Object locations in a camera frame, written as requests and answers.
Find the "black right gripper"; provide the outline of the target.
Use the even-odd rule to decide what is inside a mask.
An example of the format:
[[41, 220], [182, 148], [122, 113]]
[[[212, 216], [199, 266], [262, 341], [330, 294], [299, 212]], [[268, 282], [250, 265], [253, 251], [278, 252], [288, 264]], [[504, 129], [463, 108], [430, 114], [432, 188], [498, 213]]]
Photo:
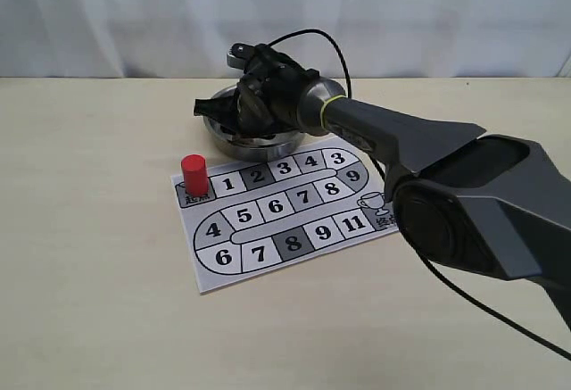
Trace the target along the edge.
[[[255, 48], [255, 55], [237, 84], [243, 83], [264, 95], [272, 113], [298, 130], [301, 128], [298, 105], [304, 93], [318, 80], [319, 71], [303, 68], [289, 55], [273, 48]], [[213, 119], [212, 126], [221, 135], [240, 135], [237, 102], [232, 95], [196, 99], [194, 115]]]

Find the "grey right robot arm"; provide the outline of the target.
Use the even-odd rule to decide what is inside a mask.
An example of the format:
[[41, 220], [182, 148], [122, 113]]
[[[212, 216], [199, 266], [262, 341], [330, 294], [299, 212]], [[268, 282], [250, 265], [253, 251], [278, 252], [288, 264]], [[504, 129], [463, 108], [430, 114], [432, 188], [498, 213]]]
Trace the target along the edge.
[[534, 141], [367, 104], [270, 46], [238, 45], [242, 77], [194, 114], [244, 137], [333, 134], [385, 168], [385, 197], [424, 260], [541, 286], [570, 317], [570, 183]]

